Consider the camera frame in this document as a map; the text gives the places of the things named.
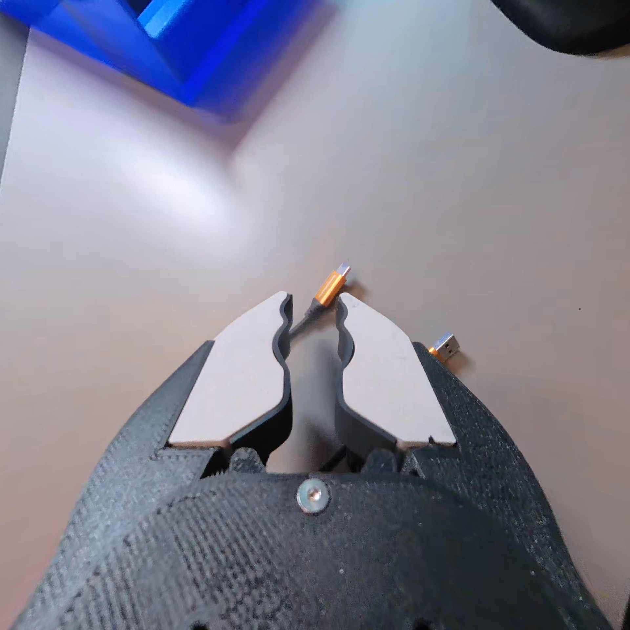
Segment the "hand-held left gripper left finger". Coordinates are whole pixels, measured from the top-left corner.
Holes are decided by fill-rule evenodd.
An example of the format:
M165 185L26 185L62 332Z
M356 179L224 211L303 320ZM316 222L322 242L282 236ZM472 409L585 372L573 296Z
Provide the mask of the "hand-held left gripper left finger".
M292 295L280 291L214 339L168 438L179 449L253 449L266 464L292 430Z

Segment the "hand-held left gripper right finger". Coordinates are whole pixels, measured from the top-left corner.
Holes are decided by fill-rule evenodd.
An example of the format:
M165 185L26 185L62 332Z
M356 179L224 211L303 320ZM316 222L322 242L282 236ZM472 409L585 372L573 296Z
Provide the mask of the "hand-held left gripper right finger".
M360 459L375 449L453 448L456 437L410 337L349 293L336 301L335 430Z

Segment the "blue plastic bin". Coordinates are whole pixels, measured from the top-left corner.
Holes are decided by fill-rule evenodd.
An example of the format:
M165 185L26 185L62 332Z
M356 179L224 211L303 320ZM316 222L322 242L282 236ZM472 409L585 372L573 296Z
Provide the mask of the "blue plastic bin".
M185 106L230 116L324 1L2 1L1 12Z

